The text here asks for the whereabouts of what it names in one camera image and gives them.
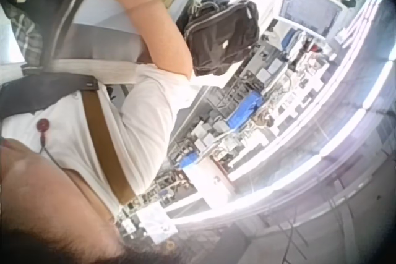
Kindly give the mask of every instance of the dark hair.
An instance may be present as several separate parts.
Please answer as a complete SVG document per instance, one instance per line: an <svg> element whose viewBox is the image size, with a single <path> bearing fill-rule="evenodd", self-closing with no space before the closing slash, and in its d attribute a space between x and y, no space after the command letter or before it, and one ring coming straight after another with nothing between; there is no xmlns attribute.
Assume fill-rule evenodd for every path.
<svg viewBox="0 0 396 264"><path fill-rule="evenodd" d="M80 261L67 245L49 242L40 236L19 230L1 231L1 263L3 264L77 264ZM136 251L125 247L125 252L114 258L99 259L89 264L182 264L179 255Z"/></svg>

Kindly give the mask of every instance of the bag strap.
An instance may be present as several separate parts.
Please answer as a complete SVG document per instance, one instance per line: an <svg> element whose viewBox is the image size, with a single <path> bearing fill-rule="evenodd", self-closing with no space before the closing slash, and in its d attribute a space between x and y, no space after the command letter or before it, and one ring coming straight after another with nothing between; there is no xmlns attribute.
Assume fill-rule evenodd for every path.
<svg viewBox="0 0 396 264"><path fill-rule="evenodd" d="M88 129L99 164L111 190L121 205L130 202L136 195L126 179L111 140L105 115L96 91L81 91Z"/></svg>

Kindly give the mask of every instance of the person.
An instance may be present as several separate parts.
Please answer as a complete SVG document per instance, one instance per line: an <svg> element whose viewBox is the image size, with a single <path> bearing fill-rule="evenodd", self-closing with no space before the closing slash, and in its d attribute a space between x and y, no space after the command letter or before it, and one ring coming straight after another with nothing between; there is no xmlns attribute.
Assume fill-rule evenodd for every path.
<svg viewBox="0 0 396 264"><path fill-rule="evenodd" d="M154 65L136 70L137 83L120 111L100 82L94 94L122 178L129 193L139 195L165 159L179 104L188 93L192 58L161 0L118 1ZM172 255L123 245L114 226L122 204L110 179L116 164L106 164L110 173L104 169L99 156L110 149L103 154L96 146L94 133L103 127L89 125L83 94L73 92L2 122L2 263L176 263Z"/></svg>

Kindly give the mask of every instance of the backpack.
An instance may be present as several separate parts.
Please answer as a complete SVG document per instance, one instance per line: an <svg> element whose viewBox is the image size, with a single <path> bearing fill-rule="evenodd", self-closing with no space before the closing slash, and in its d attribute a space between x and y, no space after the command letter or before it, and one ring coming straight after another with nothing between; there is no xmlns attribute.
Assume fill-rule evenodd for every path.
<svg viewBox="0 0 396 264"><path fill-rule="evenodd" d="M259 14L254 2L234 4L205 1L184 28L196 76L222 75L251 55L259 40Z"/></svg>

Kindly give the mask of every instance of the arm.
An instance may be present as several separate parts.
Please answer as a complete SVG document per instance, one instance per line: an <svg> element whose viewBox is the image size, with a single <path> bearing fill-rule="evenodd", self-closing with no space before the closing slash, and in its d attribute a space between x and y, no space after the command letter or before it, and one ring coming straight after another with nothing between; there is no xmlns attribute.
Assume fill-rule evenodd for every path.
<svg viewBox="0 0 396 264"><path fill-rule="evenodd" d="M145 41L154 64L191 77L192 58L176 24L161 0L118 0Z"/></svg>

